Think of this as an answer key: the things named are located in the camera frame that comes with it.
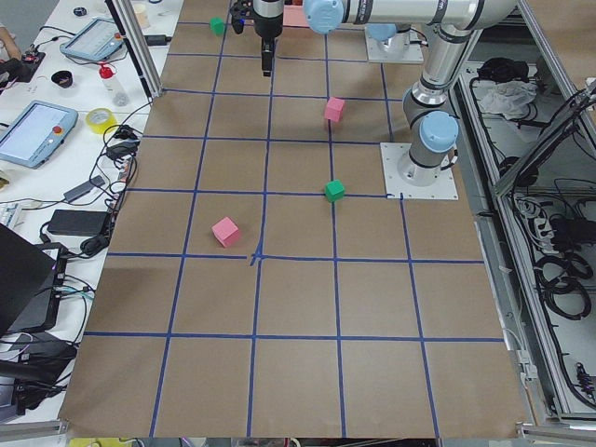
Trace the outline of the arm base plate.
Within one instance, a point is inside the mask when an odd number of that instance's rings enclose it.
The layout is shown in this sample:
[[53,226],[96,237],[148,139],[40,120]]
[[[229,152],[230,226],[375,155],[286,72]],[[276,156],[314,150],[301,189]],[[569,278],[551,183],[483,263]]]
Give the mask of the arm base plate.
[[369,62],[422,64],[422,45],[414,32],[396,34],[387,41],[378,41],[365,34]]
[[426,169],[410,158],[411,145],[406,142],[382,142],[381,160],[386,197],[411,200],[457,200],[453,170],[447,168],[448,155],[436,168]]

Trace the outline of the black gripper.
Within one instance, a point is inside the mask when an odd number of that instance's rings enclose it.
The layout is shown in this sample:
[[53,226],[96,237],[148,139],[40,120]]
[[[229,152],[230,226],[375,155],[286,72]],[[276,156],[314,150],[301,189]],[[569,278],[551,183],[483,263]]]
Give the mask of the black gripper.
[[242,34],[246,23],[253,23],[251,0],[237,0],[230,7],[230,21],[235,34]]
[[[252,1],[255,32],[261,38],[277,38],[283,28],[283,0]],[[262,56],[263,76],[270,77],[273,71],[275,40],[264,39]]]

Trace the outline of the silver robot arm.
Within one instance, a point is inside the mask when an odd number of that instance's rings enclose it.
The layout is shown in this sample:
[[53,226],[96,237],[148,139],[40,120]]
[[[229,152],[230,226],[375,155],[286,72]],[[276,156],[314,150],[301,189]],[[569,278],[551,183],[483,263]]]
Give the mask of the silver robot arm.
[[431,43],[420,78],[406,92],[403,111],[412,132],[408,153],[398,163],[403,181],[430,186],[441,163],[454,147],[459,133],[455,119],[441,110],[448,92],[482,30],[504,19],[513,1],[305,1],[308,26],[328,34],[341,24],[435,25],[438,35]]

